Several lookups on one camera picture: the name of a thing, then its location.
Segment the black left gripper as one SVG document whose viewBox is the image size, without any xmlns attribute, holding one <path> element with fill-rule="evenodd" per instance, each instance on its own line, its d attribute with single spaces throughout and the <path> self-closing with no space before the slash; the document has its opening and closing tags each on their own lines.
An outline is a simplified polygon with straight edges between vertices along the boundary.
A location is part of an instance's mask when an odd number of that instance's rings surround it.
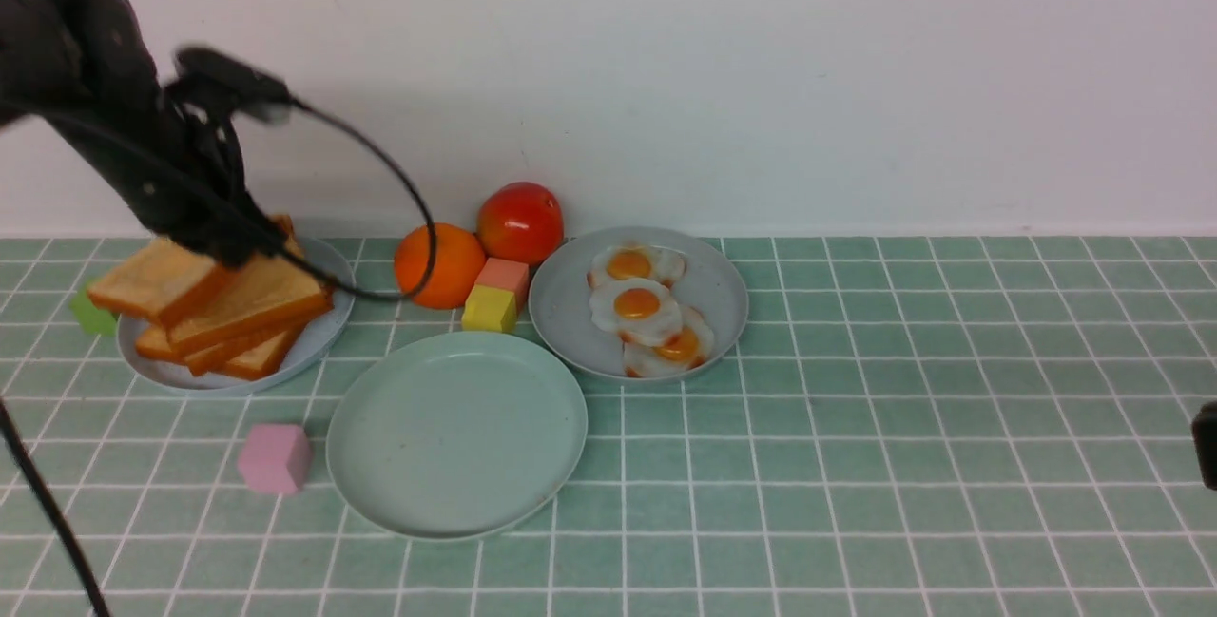
<svg viewBox="0 0 1217 617">
<path fill-rule="evenodd" d="M 155 101 L 158 138 L 141 144 L 156 159 L 156 187 L 145 191 L 161 203 L 155 232 L 228 269 L 282 256 L 286 232 L 249 192 L 232 120 L 285 122 L 288 86 L 215 47 L 180 47 L 175 63 L 175 79 Z"/>
</svg>

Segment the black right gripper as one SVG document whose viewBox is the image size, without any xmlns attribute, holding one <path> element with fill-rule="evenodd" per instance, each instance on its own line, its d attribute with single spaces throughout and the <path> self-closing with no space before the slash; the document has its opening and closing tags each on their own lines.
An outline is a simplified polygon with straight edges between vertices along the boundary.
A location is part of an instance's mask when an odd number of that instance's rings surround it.
<svg viewBox="0 0 1217 617">
<path fill-rule="evenodd" d="M 1201 481 L 1208 490 L 1217 490 L 1217 404 L 1206 403 L 1191 417 L 1194 444 Z"/>
</svg>

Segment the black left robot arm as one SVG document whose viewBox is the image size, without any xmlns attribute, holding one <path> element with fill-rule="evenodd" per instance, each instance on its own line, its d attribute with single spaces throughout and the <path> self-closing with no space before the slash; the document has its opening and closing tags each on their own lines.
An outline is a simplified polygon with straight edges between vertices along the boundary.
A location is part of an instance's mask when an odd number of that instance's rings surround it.
<svg viewBox="0 0 1217 617">
<path fill-rule="evenodd" d="M 2 124 L 47 122 L 148 232 L 239 269 L 285 252 L 246 184 L 232 116 L 286 88 L 211 47 L 161 83 L 127 0 L 2 0 Z"/>
</svg>

